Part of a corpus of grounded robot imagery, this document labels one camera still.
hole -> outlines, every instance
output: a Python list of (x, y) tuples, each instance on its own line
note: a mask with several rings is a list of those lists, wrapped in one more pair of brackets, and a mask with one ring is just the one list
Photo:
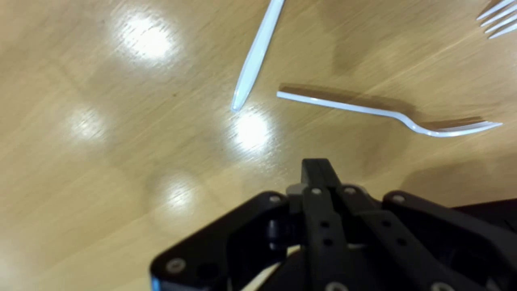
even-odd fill
[(407, 241), (402, 240), (402, 238), (398, 238), (398, 245), (399, 245), (399, 246), (407, 246)]
[(323, 240), (323, 245), (325, 245), (325, 246), (333, 246), (335, 241), (333, 241), (333, 240)]
[(197, 275), (202, 280), (215, 279), (218, 274), (220, 274), (220, 270), (218, 270), (218, 267), (215, 264), (205, 264), (205, 266), (197, 269)]

wooden surface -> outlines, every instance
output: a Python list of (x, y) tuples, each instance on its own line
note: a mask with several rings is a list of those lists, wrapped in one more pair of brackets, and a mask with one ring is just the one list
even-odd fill
[[(375, 198), (516, 198), (517, 34), (483, 0), (288, 0), (241, 114), (233, 89), (267, 0), (0, 2), (0, 290), (149, 290), (154, 256), (328, 157)], [(420, 123), (280, 101), (317, 89)]]

screw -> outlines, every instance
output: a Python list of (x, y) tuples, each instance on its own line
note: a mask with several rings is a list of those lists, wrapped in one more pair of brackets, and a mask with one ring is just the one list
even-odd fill
[(356, 188), (344, 188), (346, 194), (356, 194)]
[(454, 288), (444, 282), (435, 282), (432, 291), (454, 291)]
[(272, 196), (272, 198), (270, 198), (270, 203), (278, 204), (278, 203), (280, 203), (280, 198), (278, 198), (278, 196)]
[(315, 194), (315, 196), (320, 196), (322, 194), (322, 190), (318, 190), (318, 188), (312, 188), (312, 191), (310, 191), (312, 194)]
[(188, 267), (188, 264), (184, 262), (184, 259), (173, 259), (167, 264), (167, 272), (170, 274), (181, 274), (184, 270), (184, 267)]
[(398, 204), (404, 204), (406, 203), (406, 198), (404, 196), (393, 196), (391, 198), (394, 203), (398, 203)]
[(339, 282), (331, 282), (327, 285), (325, 291), (349, 291), (349, 288), (346, 288)]

fork tines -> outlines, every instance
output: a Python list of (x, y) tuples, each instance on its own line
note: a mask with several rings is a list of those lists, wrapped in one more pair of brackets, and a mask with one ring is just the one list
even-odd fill
[(501, 0), (478, 17), (488, 39), (517, 31), (517, 0)]

white plastic fork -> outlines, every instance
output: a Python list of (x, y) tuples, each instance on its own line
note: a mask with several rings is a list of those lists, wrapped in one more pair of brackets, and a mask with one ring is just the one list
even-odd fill
[(488, 39), (517, 31), (517, 2), (501, 0), (478, 17)]
[(438, 139), (470, 136), (470, 135), (477, 135), (477, 133), (482, 133), (482, 131), (490, 131), (493, 128), (503, 127), (503, 123), (482, 122), (482, 123), (472, 123), (472, 125), (466, 125), (466, 127), (443, 128), (443, 130), (433, 131), (433, 130), (427, 130), (427, 128), (417, 125), (409, 117), (406, 117), (406, 115), (402, 115), (399, 112), (372, 109), (372, 107), (360, 107), (360, 106), (333, 102), (333, 101), (323, 101), (323, 99), (317, 99), (317, 97), (310, 97), (310, 96), (291, 94), (291, 93), (285, 93), (285, 91), (278, 91), (276, 97), (286, 99), (286, 101), (294, 101), (294, 102), (302, 102), (302, 104), (310, 104), (310, 106), (318, 106), (318, 107), (330, 107), (330, 109), (348, 110), (348, 112), (356, 112), (356, 114), (393, 118), (393, 120), (401, 122), (402, 125), (406, 125), (409, 130), (412, 130), (417, 135), (438, 138)]

